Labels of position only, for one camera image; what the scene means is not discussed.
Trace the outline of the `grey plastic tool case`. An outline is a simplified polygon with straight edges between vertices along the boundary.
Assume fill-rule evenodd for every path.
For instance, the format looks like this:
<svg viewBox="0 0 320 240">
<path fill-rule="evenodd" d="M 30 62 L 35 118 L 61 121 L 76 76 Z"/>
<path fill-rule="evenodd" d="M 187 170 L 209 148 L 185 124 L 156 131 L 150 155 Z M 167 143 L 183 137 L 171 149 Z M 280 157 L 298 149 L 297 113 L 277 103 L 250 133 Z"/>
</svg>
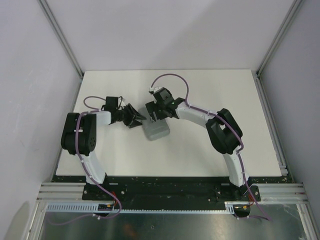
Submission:
<svg viewBox="0 0 320 240">
<path fill-rule="evenodd" d="M 141 107 L 138 112 L 146 117 L 146 120 L 142 120 L 142 129 L 149 141 L 155 141 L 170 134 L 171 131 L 165 119 L 152 122 L 146 107 Z"/>
</svg>

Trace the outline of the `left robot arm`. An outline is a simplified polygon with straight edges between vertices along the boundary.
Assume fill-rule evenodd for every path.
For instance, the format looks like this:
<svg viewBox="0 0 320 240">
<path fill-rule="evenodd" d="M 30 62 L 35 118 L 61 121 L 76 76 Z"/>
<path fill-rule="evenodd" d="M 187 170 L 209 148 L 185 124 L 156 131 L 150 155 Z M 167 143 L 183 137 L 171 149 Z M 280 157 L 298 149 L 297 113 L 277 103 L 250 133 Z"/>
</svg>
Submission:
<svg viewBox="0 0 320 240">
<path fill-rule="evenodd" d="M 107 96 L 103 100 L 100 108 L 87 106 L 90 111 L 69 112 L 60 141 L 63 150 L 79 157 L 86 182 L 95 185 L 93 194 L 100 200 L 110 196 L 111 188 L 104 184 L 107 174 L 95 153 L 98 128 L 122 122 L 131 129 L 141 126 L 147 119 L 130 103 L 122 104 L 122 96 Z"/>
</svg>

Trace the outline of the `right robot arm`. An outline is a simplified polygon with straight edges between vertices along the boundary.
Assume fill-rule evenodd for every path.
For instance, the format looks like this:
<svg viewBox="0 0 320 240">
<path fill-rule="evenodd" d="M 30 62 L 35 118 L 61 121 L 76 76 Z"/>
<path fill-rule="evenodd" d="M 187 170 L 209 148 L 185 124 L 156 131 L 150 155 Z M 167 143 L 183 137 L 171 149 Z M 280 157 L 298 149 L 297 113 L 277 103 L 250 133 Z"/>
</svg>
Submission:
<svg viewBox="0 0 320 240">
<path fill-rule="evenodd" d="M 150 120 L 154 123 L 175 118 L 205 128 L 211 145 L 225 160 L 229 181 L 233 184 L 230 188 L 231 196 L 237 201 L 247 197 L 249 189 L 245 183 L 248 179 L 244 164 L 237 157 L 244 148 L 243 132 L 230 111 L 223 108 L 215 113 L 190 105 L 184 98 L 174 99 L 165 87 L 150 87 L 149 93 L 154 97 L 153 101 L 145 104 Z"/>
</svg>

